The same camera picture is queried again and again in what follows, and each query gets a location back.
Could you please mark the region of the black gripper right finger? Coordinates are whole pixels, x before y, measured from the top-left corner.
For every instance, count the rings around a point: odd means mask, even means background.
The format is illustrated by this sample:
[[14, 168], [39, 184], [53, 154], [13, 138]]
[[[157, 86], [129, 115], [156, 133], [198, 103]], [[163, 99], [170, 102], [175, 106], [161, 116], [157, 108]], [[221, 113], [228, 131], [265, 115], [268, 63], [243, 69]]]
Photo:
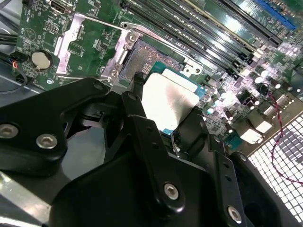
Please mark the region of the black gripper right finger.
[[202, 185], [210, 226], [298, 227], [300, 224], [259, 171], [240, 153], [227, 154], [224, 143], [208, 132], [201, 110], [193, 108], [178, 126], [181, 150], [202, 167]]

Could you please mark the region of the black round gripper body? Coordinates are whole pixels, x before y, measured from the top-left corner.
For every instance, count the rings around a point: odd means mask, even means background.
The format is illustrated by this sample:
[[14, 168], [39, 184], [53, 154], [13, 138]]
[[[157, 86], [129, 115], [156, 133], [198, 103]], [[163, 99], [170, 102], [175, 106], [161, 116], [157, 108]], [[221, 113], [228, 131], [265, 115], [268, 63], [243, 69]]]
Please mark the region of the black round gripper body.
[[51, 227], [223, 227], [209, 175], [171, 157], [186, 196], [184, 210], [165, 219], [151, 206], [150, 188], [131, 153], [68, 183], [55, 197]]

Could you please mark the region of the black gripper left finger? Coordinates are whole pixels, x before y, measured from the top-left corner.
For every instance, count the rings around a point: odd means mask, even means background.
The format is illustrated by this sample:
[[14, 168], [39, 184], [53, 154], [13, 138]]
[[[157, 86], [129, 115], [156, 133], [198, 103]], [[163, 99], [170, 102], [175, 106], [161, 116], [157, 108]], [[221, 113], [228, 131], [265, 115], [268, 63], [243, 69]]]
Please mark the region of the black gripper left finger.
[[162, 215], [177, 215], [185, 196], [154, 121], [148, 119], [136, 91], [117, 94], [93, 78], [84, 78], [0, 109], [0, 168], [30, 176], [59, 169], [67, 140], [89, 125], [84, 109], [98, 104], [107, 131], [109, 153], [135, 154], [139, 171], [135, 195]]

